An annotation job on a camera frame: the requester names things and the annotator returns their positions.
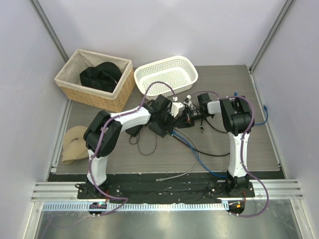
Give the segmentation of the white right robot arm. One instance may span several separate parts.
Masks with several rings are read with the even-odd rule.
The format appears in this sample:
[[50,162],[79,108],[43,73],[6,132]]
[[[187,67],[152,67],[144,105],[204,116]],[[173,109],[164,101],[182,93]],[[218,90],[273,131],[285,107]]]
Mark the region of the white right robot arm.
[[225,180],[225,191],[229,196],[238,196],[249,188],[251,174],[247,169],[247,147],[250,132],[255,124],[255,113],[251,103],[244,96],[232,96],[212,101],[207,93],[198,97],[198,107],[191,102],[173,105],[172,115],[177,117],[174,127],[190,127],[197,119],[221,114],[225,131],[230,140],[230,162],[226,174],[211,171],[197,156],[197,161],[210,174]]

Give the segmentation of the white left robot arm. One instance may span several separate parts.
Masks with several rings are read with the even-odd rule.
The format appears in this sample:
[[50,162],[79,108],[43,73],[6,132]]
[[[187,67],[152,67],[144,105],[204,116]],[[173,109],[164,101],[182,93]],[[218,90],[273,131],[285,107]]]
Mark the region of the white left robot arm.
[[146,125],[164,137],[172,132],[173,124],[182,110],[182,103],[172,102],[159,95],[154,101],[142,102],[129,111],[112,114],[98,112],[83,136],[89,153],[89,193],[96,199],[105,195],[106,186],[103,183],[107,179],[108,155],[114,150],[122,132]]

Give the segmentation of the black network switch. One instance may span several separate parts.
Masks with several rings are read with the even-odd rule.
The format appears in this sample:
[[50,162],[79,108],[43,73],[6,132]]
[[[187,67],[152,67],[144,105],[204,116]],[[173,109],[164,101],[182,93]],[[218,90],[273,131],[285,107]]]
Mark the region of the black network switch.
[[161,138],[164,138],[166,135],[172,134],[173,124],[163,124],[155,121],[148,123],[148,128]]

